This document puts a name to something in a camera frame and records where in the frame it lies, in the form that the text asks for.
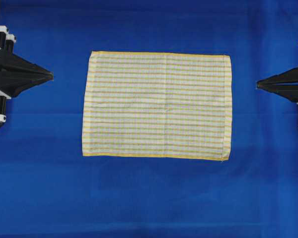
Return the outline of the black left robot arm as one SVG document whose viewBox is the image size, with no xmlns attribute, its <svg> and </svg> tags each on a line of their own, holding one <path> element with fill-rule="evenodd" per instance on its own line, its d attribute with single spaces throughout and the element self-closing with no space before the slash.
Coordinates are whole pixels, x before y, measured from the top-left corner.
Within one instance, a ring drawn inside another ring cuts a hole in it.
<svg viewBox="0 0 298 238">
<path fill-rule="evenodd" d="M 6 122 L 6 102 L 21 92 L 54 79 L 52 72 L 13 53 L 16 37 L 0 25 L 0 124 Z"/>
</svg>

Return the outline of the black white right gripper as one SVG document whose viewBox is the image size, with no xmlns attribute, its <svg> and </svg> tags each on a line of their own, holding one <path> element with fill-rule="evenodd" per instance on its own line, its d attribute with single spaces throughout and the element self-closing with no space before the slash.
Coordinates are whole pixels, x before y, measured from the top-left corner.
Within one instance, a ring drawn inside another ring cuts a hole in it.
<svg viewBox="0 0 298 238">
<path fill-rule="evenodd" d="M 257 82 L 257 88 L 277 94 L 298 104 L 298 85 L 277 85 L 285 83 L 298 83 L 298 67 L 259 80 Z"/>
</svg>

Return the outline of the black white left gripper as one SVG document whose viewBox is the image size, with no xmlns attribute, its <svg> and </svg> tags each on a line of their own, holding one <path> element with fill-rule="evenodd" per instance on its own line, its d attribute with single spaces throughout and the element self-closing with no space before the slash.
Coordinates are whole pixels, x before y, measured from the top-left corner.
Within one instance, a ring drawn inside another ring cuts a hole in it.
<svg viewBox="0 0 298 238">
<path fill-rule="evenodd" d="M 5 48 L 13 52 L 16 37 L 9 34 L 6 26 L 0 26 L 0 51 Z M 0 52 L 0 66 L 25 73 L 0 73 L 0 122 L 6 122 L 6 101 L 21 92 L 54 79 L 54 74 L 9 52 Z"/>
</svg>

